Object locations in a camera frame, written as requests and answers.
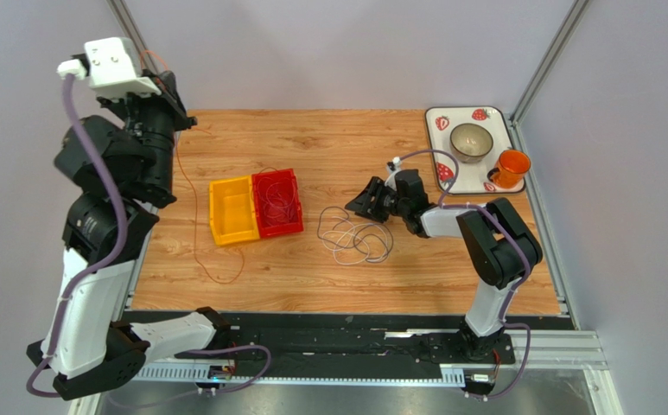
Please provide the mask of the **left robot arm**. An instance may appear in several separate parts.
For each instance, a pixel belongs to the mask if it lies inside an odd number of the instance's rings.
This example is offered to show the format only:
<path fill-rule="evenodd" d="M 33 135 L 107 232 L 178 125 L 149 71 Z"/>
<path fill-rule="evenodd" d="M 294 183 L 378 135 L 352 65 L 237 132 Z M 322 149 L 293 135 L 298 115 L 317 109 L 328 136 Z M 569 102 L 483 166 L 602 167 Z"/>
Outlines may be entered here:
<path fill-rule="evenodd" d="M 99 99 L 121 125 L 99 115 L 80 118 L 74 77 L 62 87 L 71 126 L 54 164 L 81 194 L 62 234 L 64 275 L 50 330 L 26 350 L 37 373 L 53 371 L 52 398 L 109 392 L 147 363 L 229 342 L 230 323 L 209 307 L 153 323 L 120 319 L 143 243 L 159 220 L 156 210 L 175 201 L 175 135 L 197 123 L 181 102 L 174 73 L 143 70 L 142 76 L 152 93 Z"/>

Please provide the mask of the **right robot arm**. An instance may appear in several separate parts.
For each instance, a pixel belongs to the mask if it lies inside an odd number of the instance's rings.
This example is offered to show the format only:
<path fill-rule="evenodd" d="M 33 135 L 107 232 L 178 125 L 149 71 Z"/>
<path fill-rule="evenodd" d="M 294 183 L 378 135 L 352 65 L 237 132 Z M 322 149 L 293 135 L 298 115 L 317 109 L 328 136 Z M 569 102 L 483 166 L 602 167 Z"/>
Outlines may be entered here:
<path fill-rule="evenodd" d="M 462 239 L 480 282 L 461 332 L 475 339 L 503 330 L 517 288 L 544 257 L 538 239 L 509 200 L 437 204 L 430 201 L 415 169 L 399 170 L 388 180 L 372 177 L 345 208 L 378 223 L 399 217 L 420 238 Z"/>

